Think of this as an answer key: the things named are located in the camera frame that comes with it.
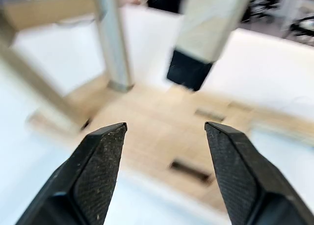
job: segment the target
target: light wood surface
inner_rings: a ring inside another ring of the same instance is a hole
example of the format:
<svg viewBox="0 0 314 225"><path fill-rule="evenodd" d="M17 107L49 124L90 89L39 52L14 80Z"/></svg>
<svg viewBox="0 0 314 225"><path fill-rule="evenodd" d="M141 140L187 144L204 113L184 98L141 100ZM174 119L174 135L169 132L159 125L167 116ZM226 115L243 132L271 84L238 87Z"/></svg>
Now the light wood surface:
<svg viewBox="0 0 314 225"><path fill-rule="evenodd" d="M6 2L3 12L10 24L21 31L96 13L97 6L94 0L26 0Z"/></svg>
<svg viewBox="0 0 314 225"><path fill-rule="evenodd" d="M23 58L8 47L0 39L0 68L7 78L19 86L23 92L31 96L42 106L41 112L50 118L63 130L79 132L88 120L84 114L79 113L63 97L57 93L53 86L33 70Z"/></svg>
<svg viewBox="0 0 314 225"><path fill-rule="evenodd" d="M86 115L94 116L91 125L80 135L60 134L60 131L42 123L35 125L48 131L54 138L65 139L75 147L88 132L100 127L127 122L128 132L123 148L121 168L132 169L169 185L196 200L225 211L216 181L204 185L188 175L169 170L175 158L184 159L205 172L213 173L209 145L204 131L205 121L217 119L195 114L201 108L224 116L223 124L235 127L248 136L252 124L259 123L269 131L284 133L313 143L314 124L297 117L273 112L257 106L238 103L218 95L193 93L180 86L168 91L136 84L128 93L106 88L108 78L100 76L87 83L67 99Z"/></svg>

